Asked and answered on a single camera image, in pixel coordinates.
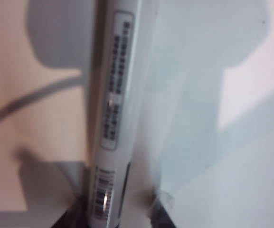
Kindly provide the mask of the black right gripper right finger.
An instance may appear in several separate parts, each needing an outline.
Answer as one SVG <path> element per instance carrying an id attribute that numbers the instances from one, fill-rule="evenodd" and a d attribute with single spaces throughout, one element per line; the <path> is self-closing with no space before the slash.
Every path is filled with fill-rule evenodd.
<path id="1" fill-rule="evenodd" d="M 163 191 L 157 190 L 153 194 L 153 200 L 149 209 L 149 219 L 152 228 L 174 228 L 169 211 L 173 207 L 173 197 Z"/>

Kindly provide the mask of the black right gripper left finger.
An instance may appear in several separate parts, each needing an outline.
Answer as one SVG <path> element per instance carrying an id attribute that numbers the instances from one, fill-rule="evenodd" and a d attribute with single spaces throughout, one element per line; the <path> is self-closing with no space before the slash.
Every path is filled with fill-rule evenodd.
<path id="1" fill-rule="evenodd" d="M 88 228 L 86 218 L 87 206 L 87 196 L 80 195 L 52 225 L 52 228 Z"/>

